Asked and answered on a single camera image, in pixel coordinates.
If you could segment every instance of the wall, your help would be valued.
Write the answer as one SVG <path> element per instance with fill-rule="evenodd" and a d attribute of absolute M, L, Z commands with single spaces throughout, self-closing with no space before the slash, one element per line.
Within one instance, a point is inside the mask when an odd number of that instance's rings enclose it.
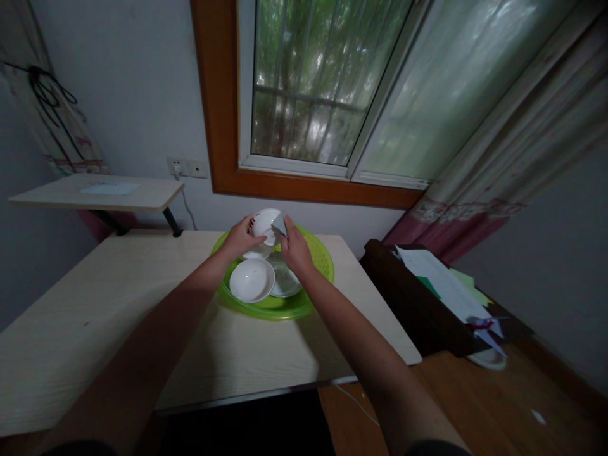
<path fill-rule="evenodd" d="M 54 176 L 0 75 L 0 331 L 95 246 L 75 211 L 24 208 L 6 198 Z"/>
<path fill-rule="evenodd" d="M 171 179 L 166 157 L 207 162 L 196 50 L 187 0 L 33 0 L 59 80 L 76 95 L 115 174 Z M 199 229 L 226 230 L 265 207 L 286 210 L 317 234 L 339 234 L 360 256 L 402 211 L 213 194 L 187 178 Z M 191 227 L 181 200 L 172 211 Z M 140 218 L 162 223 L 162 217 Z"/>
<path fill-rule="evenodd" d="M 454 264 L 605 396 L 607 226 L 604 149 Z"/>

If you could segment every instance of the window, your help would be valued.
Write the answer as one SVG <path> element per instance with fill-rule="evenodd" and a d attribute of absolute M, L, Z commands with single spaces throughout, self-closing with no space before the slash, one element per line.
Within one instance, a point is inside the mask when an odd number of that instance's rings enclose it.
<path fill-rule="evenodd" d="M 193 0 L 214 191 L 411 207 L 574 4 Z"/>

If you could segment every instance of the white table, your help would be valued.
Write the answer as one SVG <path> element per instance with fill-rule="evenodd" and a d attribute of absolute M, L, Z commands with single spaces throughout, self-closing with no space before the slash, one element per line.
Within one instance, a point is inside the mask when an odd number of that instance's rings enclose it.
<path fill-rule="evenodd" d="M 136 184 L 128 194 L 92 194 L 81 190 L 100 182 Z M 73 174 L 63 179 L 12 196 L 8 201 L 23 206 L 40 206 L 63 209 L 90 210 L 104 223 L 115 229 L 118 236 L 128 232 L 107 211 L 162 212 L 179 237 L 182 230 L 177 226 L 169 204 L 184 188 L 183 182 L 165 179 L 142 179 L 105 174 Z"/>
<path fill-rule="evenodd" d="M 172 237 L 170 231 L 131 230 L 111 236 L 5 329 L 0 334 L 0 436 L 53 427 L 146 312 L 211 253 L 221 234 L 184 231 Z M 406 363 L 420 362 L 342 238 L 319 239 L 334 261 L 336 287 Z M 254 398 L 352 375 L 316 313 L 266 322 L 216 302 L 156 409 Z"/>

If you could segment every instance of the wooden window frame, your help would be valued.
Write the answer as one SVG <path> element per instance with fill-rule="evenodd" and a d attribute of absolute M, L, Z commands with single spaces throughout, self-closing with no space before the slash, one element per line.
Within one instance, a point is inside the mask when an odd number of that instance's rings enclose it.
<path fill-rule="evenodd" d="M 214 193 L 410 209 L 421 190 L 239 169 L 237 0 L 191 0 Z"/>

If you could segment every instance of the wooden floor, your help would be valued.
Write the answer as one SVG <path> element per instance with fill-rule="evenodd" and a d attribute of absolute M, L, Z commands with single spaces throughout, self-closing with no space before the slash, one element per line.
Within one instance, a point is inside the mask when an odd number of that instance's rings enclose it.
<path fill-rule="evenodd" d="M 581 399 L 580 388 L 568 395 L 546 375 L 547 369 L 539 368 L 520 349 L 508 345 L 505 350 L 509 361 L 501 372 L 475 366 L 448 352 L 427 357 L 412 370 L 474 455 L 602 454 L 606 448 L 602 448 L 594 413 L 605 405 L 605 399 L 597 396 L 593 401 L 588 395 Z M 549 372 L 563 387 L 555 369 Z M 376 418 L 361 385 L 342 387 Z M 319 388 L 319 398 L 337 456 L 388 454 L 382 432 L 350 397 L 327 386 Z M 546 424 L 538 422 L 532 410 Z M 152 420 L 136 454 L 155 454 L 162 433 L 163 423 Z M 2 439 L 0 456 L 28 454 L 43 436 L 34 433 Z"/>

